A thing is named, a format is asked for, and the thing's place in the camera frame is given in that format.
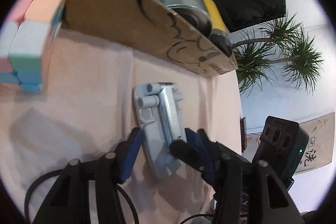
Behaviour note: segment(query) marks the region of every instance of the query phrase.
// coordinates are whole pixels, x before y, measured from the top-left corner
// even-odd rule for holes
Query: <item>blue gripper pad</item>
[[[127,141],[118,144],[115,152],[118,155],[118,164],[120,167],[120,183],[124,183],[130,176],[133,170],[135,160],[142,144],[142,130],[134,128],[131,131]]]
[[[204,129],[197,130],[196,147],[204,164],[204,171],[203,171],[204,177],[210,185],[214,185],[216,177],[214,162],[216,159],[213,158],[211,151],[211,141],[206,135]]]
[[[187,143],[192,146],[194,149],[197,149],[196,146],[196,133],[192,131],[190,128],[185,128],[185,136],[187,137]]]

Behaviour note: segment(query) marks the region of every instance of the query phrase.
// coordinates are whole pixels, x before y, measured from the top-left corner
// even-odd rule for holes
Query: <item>stack of foam blocks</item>
[[[41,93],[65,0],[17,0],[0,30],[0,83]]]

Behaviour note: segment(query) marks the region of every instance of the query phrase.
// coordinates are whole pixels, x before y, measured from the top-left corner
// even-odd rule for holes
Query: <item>black cable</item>
[[[24,208],[25,208],[25,218],[27,220],[28,223],[31,223],[30,220],[29,220],[29,202],[30,202],[30,199],[32,197],[32,194],[34,192],[34,190],[44,181],[46,181],[47,179],[50,179],[52,177],[55,177],[55,176],[59,176],[60,173],[63,171],[63,169],[60,169],[60,170],[56,170],[56,171],[51,171],[49,173],[46,173],[42,176],[40,176],[37,180],[35,180],[31,186],[29,187],[28,191],[27,191],[27,194],[26,194],[26,197],[25,197],[25,205],[24,205]]]
[[[55,176],[59,176],[61,174],[61,172],[63,171],[63,169],[60,170],[56,170],[56,171],[51,171],[49,173],[46,173],[42,176],[40,176],[37,180],[35,180],[31,186],[29,187],[26,197],[25,197],[25,205],[24,205],[24,210],[25,210],[25,218],[27,220],[27,222],[30,224],[30,219],[29,219],[29,202],[30,199],[32,197],[32,194],[34,192],[34,190],[44,181],[46,181],[47,179],[50,179],[52,177]],[[135,206],[132,202],[132,200],[130,199],[130,197],[127,195],[127,193],[125,192],[125,190],[123,188],[121,188],[119,185],[117,185],[117,190],[122,194],[122,196],[125,198],[125,200],[127,201],[129,207],[131,208],[132,211],[132,215],[134,217],[134,224],[140,224],[139,222],[139,217],[138,217],[138,213],[137,210],[135,209]]]
[[[213,214],[198,214],[198,215],[193,215],[193,216],[189,216],[188,218],[186,218],[185,220],[183,220],[180,224],[184,224],[185,222],[195,218],[195,217],[200,217],[200,216],[203,216],[203,217],[214,217]]]
[[[140,224],[137,210],[135,209],[135,206],[134,206],[132,200],[130,199],[130,197],[128,196],[128,194],[119,185],[117,185],[117,190],[123,195],[123,197],[125,198],[125,200],[127,201],[128,205],[129,205],[129,207],[131,208],[132,215],[133,215],[133,218],[134,218],[134,224]]]

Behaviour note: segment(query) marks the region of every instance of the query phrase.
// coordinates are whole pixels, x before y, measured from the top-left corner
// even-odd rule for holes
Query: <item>pink foam block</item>
[[[13,67],[8,56],[0,56],[0,73],[12,72]]]
[[[25,19],[25,13],[33,0],[17,0],[7,15],[7,22],[16,22],[20,25]]]

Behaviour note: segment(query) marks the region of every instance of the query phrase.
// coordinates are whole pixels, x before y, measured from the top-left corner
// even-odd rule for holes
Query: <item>blue foam block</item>
[[[41,85],[20,84],[20,88],[25,93],[40,94]]]
[[[0,73],[0,83],[19,84],[18,78],[11,72]]]
[[[42,84],[42,75],[38,72],[18,72],[17,78],[22,84]]]

